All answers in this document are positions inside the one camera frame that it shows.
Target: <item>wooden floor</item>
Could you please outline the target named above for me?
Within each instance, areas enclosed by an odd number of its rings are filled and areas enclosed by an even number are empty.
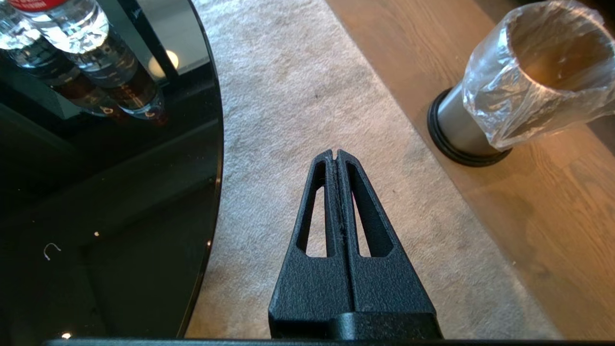
[[[582,126],[476,169],[446,159],[427,134],[430,102],[461,79],[474,47],[510,6],[477,1],[328,3],[562,334],[615,339],[615,158],[609,148]],[[613,124],[606,119],[591,127],[613,141]]]

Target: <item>black rubber base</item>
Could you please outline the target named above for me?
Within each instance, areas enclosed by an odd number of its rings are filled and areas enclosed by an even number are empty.
[[[450,91],[451,88],[441,92],[440,95],[438,95],[438,97],[436,97],[435,100],[431,103],[431,106],[427,111],[427,129],[429,130],[429,135],[434,141],[435,146],[438,147],[438,149],[440,149],[440,151],[451,160],[471,167],[490,166],[492,164],[500,162],[502,159],[508,156],[512,149],[508,149],[495,155],[479,156],[459,151],[455,149],[455,147],[453,147],[451,143],[448,142],[446,136],[444,136],[444,133],[442,133],[440,124],[438,123],[438,108],[440,107],[440,103],[442,103],[442,100],[444,100],[444,98],[446,97],[446,95],[448,95]]]

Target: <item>cutout hole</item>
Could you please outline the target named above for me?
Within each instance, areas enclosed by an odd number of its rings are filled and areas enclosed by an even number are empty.
[[[352,201],[355,206],[354,218],[357,225],[359,255],[367,257],[367,253],[361,250],[361,237],[364,237],[367,248],[369,248],[369,257],[386,257],[393,249],[393,242],[387,234],[383,216],[378,212],[357,168],[350,163],[347,163],[346,167],[350,180]]]
[[[357,225],[357,239],[359,241],[359,255],[361,257],[371,257],[370,248],[367,246],[367,239],[365,237],[365,230],[363,230],[363,224],[359,217],[359,210],[357,209],[357,202],[354,200],[354,194],[352,194],[352,205],[354,206],[354,223]]]
[[[316,191],[312,222],[307,236],[306,255],[309,257],[327,256],[327,239],[325,236],[325,188]]]

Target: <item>red label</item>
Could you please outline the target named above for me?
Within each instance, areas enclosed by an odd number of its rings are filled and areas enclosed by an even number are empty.
[[[62,5],[67,0],[9,0],[9,4],[24,12],[41,12]]]

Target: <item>stainless steel cylinder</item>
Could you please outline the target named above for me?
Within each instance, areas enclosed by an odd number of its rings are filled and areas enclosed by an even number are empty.
[[[489,144],[485,133],[463,107],[461,83],[457,84],[440,103],[437,121],[448,143],[458,151],[476,156],[500,153]]]

